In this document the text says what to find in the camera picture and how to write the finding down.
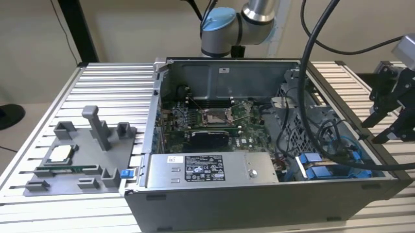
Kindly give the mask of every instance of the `aluminum slotted surface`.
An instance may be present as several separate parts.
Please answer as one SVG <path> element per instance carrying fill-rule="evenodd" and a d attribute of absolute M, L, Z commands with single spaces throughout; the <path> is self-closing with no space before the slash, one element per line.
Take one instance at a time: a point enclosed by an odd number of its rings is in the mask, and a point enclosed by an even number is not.
<path fill-rule="evenodd" d="M 318 72 L 336 89 L 357 117 L 368 116 L 369 88 L 346 66 L 333 62 L 313 63 Z M 86 127 L 79 113 L 85 104 L 97 104 L 99 118 L 113 126 L 129 121 L 137 128 L 135 143 L 129 166 L 139 163 L 139 149 L 149 96 L 151 94 L 151 64 L 89 64 L 73 76 L 61 101 L 54 102 L 45 123 L 35 131 L 33 140 L 22 146 L 15 157 L 14 169 L 1 176 L 6 178 L 0 190 L 0 232 L 139 232 L 126 202 L 117 193 L 23 197 L 22 185 L 30 179 L 30 171 L 38 165 L 53 141 L 57 121 L 71 120 L 77 127 Z M 390 114 L 370 131 L 378 133 L 396 119 Z M 398 163 L 415 162 L 412 143 L 388 142 L 386 150 Z M 390 200 L 372 202 L 346 222 L 301 224 L 220 231 L 236 232 L 313 232 L 313 233 L 390 233 L 415 232 L 415 184 Z"/>

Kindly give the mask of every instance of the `blue tab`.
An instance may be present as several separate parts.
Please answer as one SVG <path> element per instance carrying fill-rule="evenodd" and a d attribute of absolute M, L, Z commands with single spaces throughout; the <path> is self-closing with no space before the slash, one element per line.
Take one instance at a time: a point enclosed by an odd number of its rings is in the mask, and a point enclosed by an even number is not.
<path fill-rule="evenodd" d="M 356 178 L 369 178 L 370 177 L 370 171 L 362 170 L 357 174 L 354 174 Z"/>
<path fill-rule="evenodd" d="M 354 158 L 356 161 L 360 160 L 360 155 L 356 151 L 352 152 L 352 157 Z"/>
<path fill-rule="evenodd" d="M 301 164 L 306 163 L 306 157 L 305 157 L 304 154 L 300 154 L 298 158 L 300 158 L 300 163 Z"/>
<path fill-rule="evenodd" d="M 134 171 L 133 170 L 127 170 L 127 169 L 121 170 L 121 173 L 119 173 L 121 179 L 130 179 L 133 177 L 134 177 Z"/>
<path fill-rule="evenodd" d="M 325 166 L 312 166 L 305 170 L 308 179 L 322 179 L 330 177 L 330 173 Z"/>
<path fill-rule="evenodd" d="M 202 24 L 202 31 L 210 32 L 228 26 L 236 18 L 236 11 L 229 7 L 213 8 Z"/>
<path fill-rule="evenodd" d="M 309 163 L 322 161 L 318 153 L 305 153 L 305 157 Z"/>

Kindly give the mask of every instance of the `blue latch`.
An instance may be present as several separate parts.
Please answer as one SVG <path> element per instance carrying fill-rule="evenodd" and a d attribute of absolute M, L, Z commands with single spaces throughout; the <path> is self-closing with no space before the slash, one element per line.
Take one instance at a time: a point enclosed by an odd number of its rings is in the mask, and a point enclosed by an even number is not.
<path fill-rule="evenodd" d="M 330 172 L 325 166 L 312 166 L 305 170 L 305 174 L 310 180 L 330 177 Z"/>
<path fill-rule="evenodd" d="M 121 173 L 119 173 L 121 179 L 130 179 L 133 177 L 134 177 L 134 171 L 133 170 L 127 170 L 127 169 L 121 170 Z"/>
<path fill-rule="evenodd" d="M 321 162 L 321 157 L 318 153 L 302 153 L 300 154 L 300 163 L 313 163 L 313 162 Z"/>

